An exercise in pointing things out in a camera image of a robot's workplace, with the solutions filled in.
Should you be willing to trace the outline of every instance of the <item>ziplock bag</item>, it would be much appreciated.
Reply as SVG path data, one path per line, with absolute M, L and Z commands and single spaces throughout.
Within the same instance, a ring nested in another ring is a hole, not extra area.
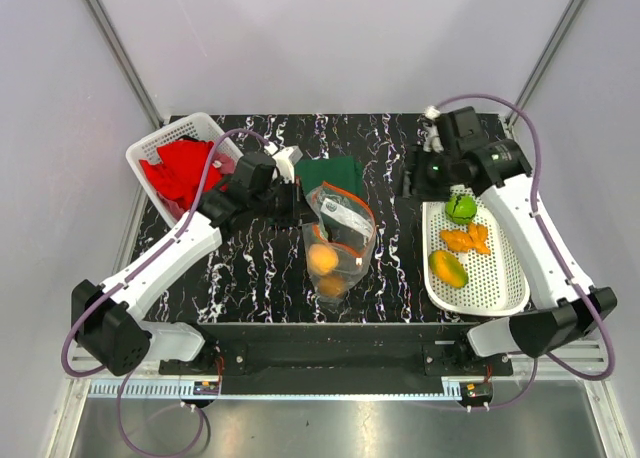
M 307 195 L 307 202 L 319 218 L 302 227 L 307 271 L 320 298 L 342 299 L 367 274 L 375 218 L 360 198 L 326 182 Z

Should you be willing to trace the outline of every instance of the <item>red cloth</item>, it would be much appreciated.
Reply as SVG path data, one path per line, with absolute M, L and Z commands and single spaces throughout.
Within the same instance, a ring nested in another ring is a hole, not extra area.
M 212 146 L 212 142 L 205 141 L 174 141 L 158 148 L 162 163 L 152 165 L 140 160 L 140 165 L 156 191 L 186 211 L 196 197 L 202 169 Z M 203 191 L 213 188 L 221 178 L 220 172 L 210 166 Z

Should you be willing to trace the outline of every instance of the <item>white basket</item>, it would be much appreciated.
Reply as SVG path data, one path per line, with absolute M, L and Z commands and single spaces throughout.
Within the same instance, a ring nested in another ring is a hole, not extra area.
M 166 145 L 172 141 L 176 141 L 181 136 L 187 135 L 191 138 L 200 141 L 213 141 L 224 133 L 222 129 L 216 124 L 213 119 L 206 113 L 194 113 L 185 118 L 182 118 L 175 123 L 167 125 L 155 133 L 151 133 L 142 140 L 134 143 L 127 150 L 127 161 L 133 169 L 133 172 L 140 180 L 144 191 L 147 192 L 149 199 L 158 209 L 160 216 L 167 222 L 169 226 L 174 226 L 177 221 L 169 212 L 169 209 L 164 205 L 162 200 L 158 197 L 155 188 L 149 183 L 147 177 L 140 166 L 140 160 L 147 160 L 152 165 L 160 163 L 160 157 L 158 156 L 157 149 L 159 146 Z M 232 158 L 237 162 L 242 156 L 242 152 L 238 147 L 227 138 L 224 142 L 220 143 L 218 147 L 220 153 Z
M 473 195 L 471 190 L 464 187 L 453 187 L 452 191 Z M 527 305 L 529 284 L 495 217 L 480 199 L 475 200 L 478 213 L 474 222 L 483 224 L 489 230 L 486 243 L 491 254 L 482 255 L 475 250 L 454 253 L 469 275 L 469 283 L 459 289 L 436 278 L 429 269 L 428 256 L 436 250 L 447 250 L 447 245 L 440 238 L 441 230 L 466 231 L 467 227 L 447 219 L 444 203 L 423 203 L 422 250 L 427 292 L 433 304 L 446 311 L 477 316 L 513 315 Z

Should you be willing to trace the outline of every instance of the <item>cable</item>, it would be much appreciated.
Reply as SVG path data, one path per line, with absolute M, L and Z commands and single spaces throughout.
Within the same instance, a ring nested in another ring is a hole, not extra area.
M 425 408 L 431 408 L 433 410 L 439 410 L 439 411 L 463 411 L 465 413 L 470 413 L 470 412 L 477 412 L 477 411 L 503 410 L 509 406 L 515 405 L 516 403 L 518 403 L 520 400 L 522 400 L 525 396 L 529 394 L 529 392 L 531 391 L 531 385 L 533 385 L 533 382 L 535 381 L 537 374 L 538 374 L 538 359 L 534 358 L 533 368 L 531 369 L 531 376 L 529 377 L 529 381 L 527 381 L 527 384 L 524 385 L 524 388 L 520 390 L 520 393 L 518 393 L 516 396 L 514 396 L 510 400 L 505 401 L 504 403 L 498 403 L 497 405 L 487 406 L 486 408 L 472 408 L 472 407 L 448 408 L 445 406 L 438 406 L 431 403 L 424 403 L 424 402 L 414 402 L 414 403 L 416 405 L 424 406 Z
M 200 439 L 200 436 L 202 435 L 202 430 L 204 428 L 204 422 L 205 422 L 205 414 L 204 412 L 198 408 L 195 405 L 191 405 L 191 410 L 192 411 L 196 411 L 198 413 L 198 417 L 200 418 L 200 424 L 198 425 L 198 431 L 196 432 L 196 435 L 193 437 L 193 440 L 191 440 L 191 442 L 180 452 L 178 453 L 174 453 L 171 455 L 158 455 L 156 453 L 149 453 L 146 452 L 144 450 L 141 450 L 140 448 L 138 448 L 127 436 L 127 432 L 124 430 L 124 425 L 122 424 L 122 395 L 124 393 L 124 389 L 125 386 L 127 385 L 127 382 L 129 381 L 129 378 L 131 378 L 131 375 L 133 375 L 133 371 L 130 372 L 127 376 L 125 376 L 124 380 L 122 381 L 122 384 L 118 387 L 118 394 L 116 395 L 116 409 L 117 409 L 117 414 L 118 414 L 118 432 L 120 433 L 120 437 L 122 438 L 122 441 L 125 442 L 125 444 L 131 448 L 132 451 L 138 453 L 140 456 L 144 456 L 144 457 L 149 457 L 149 458 L 181 458 L 183 456 L 185 456 L 187 453 L 189 453 L 189 451 L 191 451 L 191 449 L 196 446 L 196 443 L 198 442 L 198 440 Z
M 593 317 L 593 320 L 595 321 L 598 327 L 598 330 L 600 330 L 600 334 L 602 335 L 602 340 L 604 341 L 605 349 L 607 350 L 608 363 L 607 363 L 607 367 L 602 373 L 598 373 L 597 375 L 589 375 L 587 373 L 583 373 L 579 370 L 576 370 L 575 368 L 572 368 L 571 366 L 569 366 L 567 363 L 562 361 L 560 358 L 558 358 L 551 352 L 547 353 L 547 356 L 557 365 L 561 366 L 565 370 L 574 374 L 578 378 L 582 378 L 583 380 L 587 380 L 587 381 L 604 380 L 605 378 L 608 378 L 609 376 L 611 376 L 616 366 L 616 355 L 613 349 L 613 342 L 611 340 L 611 335 L 609 334 L 609 331 L 607 330 L 606 325 L 602 321 L 602 318 L 600 318 L 600 314 L 598 313 L 598 310 L 596 310 L 595 306 L 593 306 L 593 303 L 591 303 L 591 300 L 589 300 L 589 297 L 587 296 L 586 292 L 582 289 L 582 287 L 579 284 L 575 283 L 573 274 L 571 273 L 571 270 L 569 269 L 569 266 L 567 265 L 566 261 L 564 261 L 564 258 L 562 257 L 562 253 L 558 249 L 558 246 L 556 245 L 555 241 L 553 241 L 553 237 L 549 233 L 549 230 L 547 229 L 547 226 L 544 223 L 544 220 L 540 215 L 538 215 L 538 190 L 540 189 L 540 176 L 542 174 L 542 151 L 540 149 L 540 138 L 538 136 L 536 127 L 531 121 L 531 118 L 529 118 L 529 115 L 527 115 L 527 113 L 524 110 L 514 105 L 513 103 L 494 95 L 488 95 L 484 93 L 470 93 L 465 95 L 459 95 L 459 96 L 454 96 L 453 98 L 449 98 L 448 100 L 444 100 L 443 102 L 439 103 L 436 106 L 437 108 L 441 108 L 455 101 L 467 100 L 470 98 L 485 99 L 485 100 L 494 101 L 496 103 L 500 103 L 501 105 L 506 106 L 507 108 L 511 109 L 514 113 L 516 113 L 520 118 L 522 118 L 525 124 L 527 125 L 527 128 L 529 128 L 529 132 L 531 133 L 531 139 L 533 140 L 533 149 L 534 149 L 534 155 L 535 155 L 535 166 L 533 171 L 533 180 L 531 184 L 531 194 L 529 197 L 529 202 L 531 203 L 531 211 L 533 212 L 534 219 L 536 220 L 536 223 L 538 224 L 538 227 L 540 228 L 540 231 L 542 232 L 542 235 L 544 236 L 544 239 L 547 242 L 549 249 L 553 253 L 553 256 L 556 258 L 556 261 L 560 265 L 560 268 L 562 268 L 562 271 L 564 272 L 565 276 L 569 280 L 569 283 L 571 283 L 571 286 L 573 287 L 573 289 L 576 291 L 580 299 L 583 301 L 583 303 L 589 310 L 589 313 Z
M 221 391 L 221 385 L 222 385 L 222 375 L 224 374 L 224 358 L 220 355 L 216 358 L 216 368 L 218 369 L 218 384 L 217 386 L 211 391 L 211 392 L 200 392 L 200 394 L 202 395 L 215 395 L 215 398 L 217 399 L 220 396 L 220 391 Z M 122 395 L 124 394 L 124 389 L 125 389 L 125 385 L 126 382 L 129 380 L 129 378 L 131 377 L 130 373 L 129 375 L 127 375 L 127 377 L 125 378 L 125 380 L 122 382 L 122 384 L 120 385 L 120 387 L 118 388 L 118 392 L 116 394 L 116 399 L 122 400 Z M 120 436 L 122 437 L 122 433 L 124 432 L 126 438 L 122 438 L 125 441 L 125 444 L 127 446 L 129 446 L 131 448 L 131 439 L 129 438 L 131 435 L 139 432 L 141 429 L 145 428 L 146 426 L 148 426 L 151 422 L 153 422 L 156 418 L 160 417 L 161 415 L 164 415 L 165 413 L 167 413 L 168 411 L 172 411 L 175 410 L 177 408 L 183 408 L 185 406 L 185 403 L 176 403 L 174 405 L 169 405 L 165 408 L 162 408 L 158 411 L 156 411 L 155 413 L 153 413 L 150 417 L 148 417 L 144 423 L 138 425 L 136 428 L 130 430 L 129 432 L 127 432 L 124 429 L 124 423 L 122 422 L 122 414 L 120 413 L 120 408 L 117 408 L 117 421 L 118 421 L 118 433 L 120 434 Z M 206 414 L 203 413 L 202 416 L 200 416 L 201 420 L 204 419 L 204 425 L 207 427 L 207 435 L 208 435 L 208 439 L 211 439 L 211 425 L 208 422 L 207 416 Z M 102 421 L 104 421 L 100 416 L 98 417 L 98 421 L 99 423 L 101 423 Z M 99 426 L 99 430 L 102 432 L 102 428 L 103 425 Z M 195 446 L 195 443 L 199 440 L 202 431 L 199 430 L 200 434 L 197 434 L 196 437 L 192 440 L 192 442 L 189 444 L 189 446 L 193 447 Z M 102 435 L 102 438 L 104 440 L 109 440 L 108 437 L 105 437 L 104 435 Z M 185 454 L 189 451 L 189 449 L 185 449 L 183 450 L 181 453 Z M 135 445 L 133 445 L 133 448 L 131 448 L 132 451 L 136 452 L 136 453 L 142 453 L 142 456 L 164 456 L 164 457 L 175 457 L 175 456 L 182 456 L 181 454 L 178 455 L 149 455 L 148 452 L 144 452 L 139 450 L 137 447 L 135 447 Z
M 173 236 L 171 240 L 167 241 L 160 249 L 158 249 L 143 263 L 141 263 L 135 270 L 133 270 L 129 275 L 127 275 L 124 279 L 124 283 L 118 283 L 110 290 L 105 291 L 104 294 L 100 298 L 98 298 L 91 306 L 89 306 L 89 308 L 87 308 L 84 311 L 84 313 L 80 315 L 78 320 L 71 326 L 71 330 L 69 330 L 69 333 L 67 334 L 64 340 L 64 343 L 62 345 L 62 351 L 60 354 L 60 362 L 62 364 L 62 368 L 64 369 L 67 375 L 72 376 L 74 378 L 86 378 L 88 376 L 94 375 L 95 373 L 98 373 L 105 369 L 105 366 L 103 365 L 87 371 L 76 371 L 73 368 L 71 368 L 71 365 L 69 364 L 69 349 L 71 348 L 71 343 L 73 342 L 73 339 L 76 333 L 78 333 L 78 331 L 80 330 L 84 322 L 87 321 L 87 318 L 89 318 L 89 316 L 91 316 L 91 314 L 94 311 L 96 311 L 105 301 L 111 298 L 115 293 L 117 293 L 122 288 L 124 288 L 126 286 L 126 283 L 133 280 L 145 268 L 147 268 L 151 263 L 153 263 L 160 255 L 162 255 L 162 253 L 164 253 L 173 243 L 175 243 L 176 240 L 180 238 L 180 236 L 182 236 L 182 234 L 187 230 L 187 227 L 191 223 L 191 220 L 193 219 L 193 216 L 198 208 L 200 197 L 202 196 L 204 185 L 207 181 L 207 175 L 209 174 L 209 168 L 211 167 L 211 162 L 213 161 L 213 155 L 215 154 L 216 150 L 225 139 L 241 133 L 245 133 L 247 135 L 256 137 L 265 146 L 269 144 L 269 140 L 267 140 L 265 137 L 263 137 L 259 133 L 256 133 L 255 131 L 252 131 L 252 130 L 245 130 L 243 128 L 236 128 L 236 129 L 227 131 L 226 133 L 218 137 L 218 139 L 213 143 L 211 150 L 209 151 L 209 155 L 207 156 L 207 160 L 205 161 L 205 164 L 204 164 L 204 169 L 202 170 L 202 176 L 200 178 L 200 184 L 198 185 L 198 191 L 196 193 L 195 199 L 193 200 L 193 203 L 191 204 L 191 208 L 189 209 L 189 212 L 188 212 L 189 214 L 187 216 L 187 219 L 182 224 L 180 229 L 176 232 L 176 234 Z
M 127 431 L 126 432 L 127 435 L 129 435 L 129 436 L 135 435 L 140 430 L 146 428 L 148 425 L 150 425 L 152 422 L 154 422 L 160 416 L 164 415 L 165 413 L 167 413 L 169 411 L 176 410 L 178 408 L 182 408 L 182 405 L 180 403 L 174 403 L 172 405 L 165 406 L 164 408 L 159 409 L 158 411 L 152 413 L 148 418 L 145 418 L 145 420 L 142 423 L 137 424 L 137 426 L 135 428 L 130 429 L 129 431 Z M 96 428 L 98 429 L 98 432 L 100 433 L 100 436 L 102 437 L 102 439 L 104 441 L 113 443 L 113 441 L 111 440 L 111 437 L 108 436 L 105 433 L 106 418 L 104 417 L 104 410 L 105 410 L 105 408 L 101 407 L 100 411 L 98 412 L 98 419 L 97 419 L 98 423 L 97 423 Z
M 491 381 L 492 376 L 493 376 L 493 366 L 487 365 L 487 376 L 484 377 L 484 382 L 489 383 Z

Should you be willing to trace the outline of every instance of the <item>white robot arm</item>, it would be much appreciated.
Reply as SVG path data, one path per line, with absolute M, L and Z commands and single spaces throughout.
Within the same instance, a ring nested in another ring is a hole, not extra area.
M 144 321 L 160 294 L 196 261 L 215 251 L 226 237 L 248 225 L 254 217 L 272 220 L 280 228 L 315 220 L 293 165 L 301 157 L 289 147 L 270 157 L 251 153 L 240 158 L 236 172 L 224 183 L 203 194 L 198 211 L 185 214 L 176 226 L 146 253 L 99 286 L 80 283 L 72 293 L 72 319 L 103 296 L 102 290 L 119 287 L 76 334 L 83 345 L 114 375 L 135 369 L 143 360 L 178 360 L 196 368 L 212 367 L 215 353 L 203 354 L 206 337 L 187 323 Z M 189 220 L 186 229 L 179 233 Z
M 441 143 L 439 153 L 419 145 L 408 154 L 401 188 L 404 197 L 421 201 L 447 201 L 452 185 L 470 186 L 504 230 L 531 288 L 535 311 L 500 318 L 471 328 L 456 343 L 460 361 L 498 353 L 522 351 L 539 357 L 586 336 L 594 318 L 574 285 L 587 294 L 600 318 L 616 306 L 610 288 L 595 288 L 578 266 L 537 197 L 536 216 L 546 225 L 545 236 L 532 213 L 531 166 L 514 141 L 490 142 L 471 107 L 432 114 Z M 571 281 L 554 256 L 550 238 L 567 264 Z

